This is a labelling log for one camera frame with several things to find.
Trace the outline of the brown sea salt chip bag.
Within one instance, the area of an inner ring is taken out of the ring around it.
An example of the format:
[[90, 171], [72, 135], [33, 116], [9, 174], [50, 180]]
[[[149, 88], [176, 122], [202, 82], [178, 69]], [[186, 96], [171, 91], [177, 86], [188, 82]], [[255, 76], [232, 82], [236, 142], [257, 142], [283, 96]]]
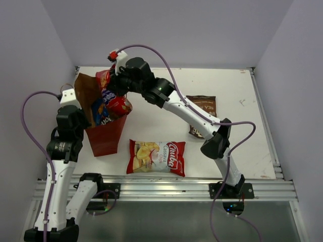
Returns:
[[[187, 95], [187, 98], [210, 115], [217, 117], [216, 96]], [[198, 139], [203, 139], [201, 133], [193, 126], [190, 126], [189, 134]]]

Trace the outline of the black left arm base bracket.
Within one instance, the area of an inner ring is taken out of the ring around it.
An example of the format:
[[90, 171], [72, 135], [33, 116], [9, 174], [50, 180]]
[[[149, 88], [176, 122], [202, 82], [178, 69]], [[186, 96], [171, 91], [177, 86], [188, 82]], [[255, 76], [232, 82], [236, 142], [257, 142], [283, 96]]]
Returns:
[[109, 190], [109, 192], [104, 192], [100, 194], [98, 197], [103, 200], [112, 200], [119, 199], [121, 192], [121, 184], [120, 183], [104, 183], [102, 190]]

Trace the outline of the red brown paper bag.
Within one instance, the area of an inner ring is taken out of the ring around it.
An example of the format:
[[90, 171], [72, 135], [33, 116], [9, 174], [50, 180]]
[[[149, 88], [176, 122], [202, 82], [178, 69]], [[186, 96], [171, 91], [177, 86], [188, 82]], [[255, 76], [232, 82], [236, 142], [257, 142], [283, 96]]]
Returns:
[[102, 98], [102, 95], [95, 76], [92, 77], [79, 73], [74, 82], [73, 89], [75, 90], [76, 98], [81, 105], [80, 109], [85, 112], [85, 115], [91, 124], [85, 131], [93, 155], [99, 157], [116, 154], [127, 115], [113, 120], [106, 125], [96, 126], [91, 113], [91, 105], [96, 99]]

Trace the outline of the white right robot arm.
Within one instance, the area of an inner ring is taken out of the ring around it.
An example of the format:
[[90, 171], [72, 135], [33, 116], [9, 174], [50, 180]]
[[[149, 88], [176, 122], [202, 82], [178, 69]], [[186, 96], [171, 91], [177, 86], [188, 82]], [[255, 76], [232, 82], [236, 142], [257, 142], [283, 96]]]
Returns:
[[230, 159], [229, 119], [219, 120], [187, 98], [181, 98], [175, 85], [165, 78], [155, 77], [149, 64], [140, 57], [109, 57], [112, 62], [108, 88], [119, 96], [139, 93], [150, 104], [163, 108], [196, 128], [205, 139], [201, 152], [214, 160], [223, 176], [224, 193], [231, 198], [243, 192], [244, 176]]

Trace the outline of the blue Doritos chip bag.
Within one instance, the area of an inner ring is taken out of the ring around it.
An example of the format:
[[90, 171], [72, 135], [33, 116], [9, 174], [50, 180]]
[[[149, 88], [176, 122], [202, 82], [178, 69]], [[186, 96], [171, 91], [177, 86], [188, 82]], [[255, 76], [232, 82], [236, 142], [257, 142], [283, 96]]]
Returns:
[[96, 126], [106, 125], [113, 121], [102, 98], [98, 98], [92, 103], [91, 113]]

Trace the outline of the red white cassava chip bag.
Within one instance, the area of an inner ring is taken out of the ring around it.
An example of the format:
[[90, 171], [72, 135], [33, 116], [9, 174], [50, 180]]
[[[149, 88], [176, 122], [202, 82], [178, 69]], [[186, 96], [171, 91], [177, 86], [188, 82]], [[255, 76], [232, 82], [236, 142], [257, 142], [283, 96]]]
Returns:
[[164, 172], [185, 176], [185, 142], [129, 140], [130, 160], [126, 173]]

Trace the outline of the black right arm base bracket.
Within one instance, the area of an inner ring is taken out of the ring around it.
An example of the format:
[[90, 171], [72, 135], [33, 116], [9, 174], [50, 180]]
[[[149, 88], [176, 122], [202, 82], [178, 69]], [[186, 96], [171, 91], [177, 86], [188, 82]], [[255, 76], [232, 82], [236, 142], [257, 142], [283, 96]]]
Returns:
[[[214, 199], [222, 187], [222, 182], [208, 184], [208, 192], [211, 199]], [[237, 188], [224, 185], [223, 189], [217, 196], [218, 199], [254, 199], [254, 191], [251, 183], [244, 183], [240, 190]]]

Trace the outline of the red candy bag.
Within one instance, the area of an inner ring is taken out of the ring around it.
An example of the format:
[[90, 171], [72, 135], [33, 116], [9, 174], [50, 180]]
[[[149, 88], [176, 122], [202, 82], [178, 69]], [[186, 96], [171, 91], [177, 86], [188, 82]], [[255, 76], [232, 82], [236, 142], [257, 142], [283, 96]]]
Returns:
[[108, 84], [110, 83], [109, 70], [97, 72], [95, 79], [102, 95], [103, 104], [112, 120], [128, 115], [132, 111], [132, 104], [126, 96], [117, 96], [114, 91], [108, 88]]

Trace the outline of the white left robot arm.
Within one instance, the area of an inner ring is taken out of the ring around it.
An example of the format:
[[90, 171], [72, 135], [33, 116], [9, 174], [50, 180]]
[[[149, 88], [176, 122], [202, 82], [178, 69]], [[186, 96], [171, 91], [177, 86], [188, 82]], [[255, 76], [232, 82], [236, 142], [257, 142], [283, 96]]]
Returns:
[[56, 120], [57, 127], [46, 148], [47, 179], [41, 209], [34, 227], [25, 231], [24, 241], [77, 241], [79, 223], [90, 200], [105, 192], [101, 174], [85, 173], [74, 196], [68, 200], [89, 122], [84, 111], [74, 105], [59, 108]]

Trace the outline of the aluminium table edge rail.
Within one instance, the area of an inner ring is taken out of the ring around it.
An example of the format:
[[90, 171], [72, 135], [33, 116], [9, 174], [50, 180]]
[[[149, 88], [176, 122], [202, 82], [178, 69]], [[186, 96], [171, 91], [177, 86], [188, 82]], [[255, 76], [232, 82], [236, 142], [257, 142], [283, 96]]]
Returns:
[[[219, 179], [179, 176], [115, 176], [104, 175], [106, 184], [120, 184], [120, 201], [192, 201], [208, 202], [210, 184]], [[245, 201], [290, 202], [297, 201], [293, 182], [268, 179], [249, 179], [252, 188], [244, 193]]]

